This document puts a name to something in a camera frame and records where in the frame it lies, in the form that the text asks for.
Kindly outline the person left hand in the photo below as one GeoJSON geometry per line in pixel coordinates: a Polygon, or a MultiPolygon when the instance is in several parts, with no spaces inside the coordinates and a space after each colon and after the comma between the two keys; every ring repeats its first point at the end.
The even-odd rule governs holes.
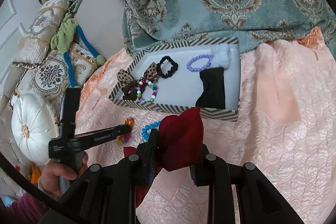
{"type": "Polygon", "coordinates": [[[82,158],[82,165],[78,171],[72,170],[70,167],[56,162],[55,159],[51,159],[44,167],[42,174],[38,180],[38,189],[42,192],[57,200],[62,196],[59,178],[66,180],[76,180],[81,176],[88,168],[88,155],[84,152],[82,158]]]}

